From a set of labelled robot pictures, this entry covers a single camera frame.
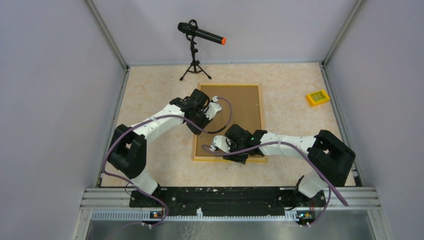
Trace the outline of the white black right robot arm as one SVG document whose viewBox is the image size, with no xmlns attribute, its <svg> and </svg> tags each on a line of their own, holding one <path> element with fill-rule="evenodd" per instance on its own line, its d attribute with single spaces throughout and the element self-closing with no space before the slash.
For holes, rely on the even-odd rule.
<svg viewBox="0 0 424 240">
<path fill-rule="evenodd" d="M 289 136 L 258 129 L 254 133 L 233 124 L 224 135 L 215 136 L 212 144 L 221 150 L 223 159 L 245 164 L 249 156 L 284 156 L 305 160 L 313 169 L 301 177 L 293 200 L 307 206 L 320 191 L 343 187 L 350 174 L 356 153 L 328 130 L 311 136 Z"/>
</svg>

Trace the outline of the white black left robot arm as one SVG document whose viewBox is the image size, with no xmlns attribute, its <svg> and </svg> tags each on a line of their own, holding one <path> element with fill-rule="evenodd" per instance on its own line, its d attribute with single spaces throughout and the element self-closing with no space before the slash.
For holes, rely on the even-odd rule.
<svg viewBox="0 0 424 240">
<path fill-rule="evenodd" d="M 148 144 L 182 124 L 186 124 L 193 134 L 201 134 L 222 109 L 217 101 L 217 96 L 209 98 L 196 88 L 185 98 L 172 99 L 162 110 L 140 123 L 119 125 L 113 133 L 106 162 L 143 191 L 141 200 L 147 206 L 156 206 L 161 198 L 157 191 L 160 185 L 146 169 Z"/>
</svg>

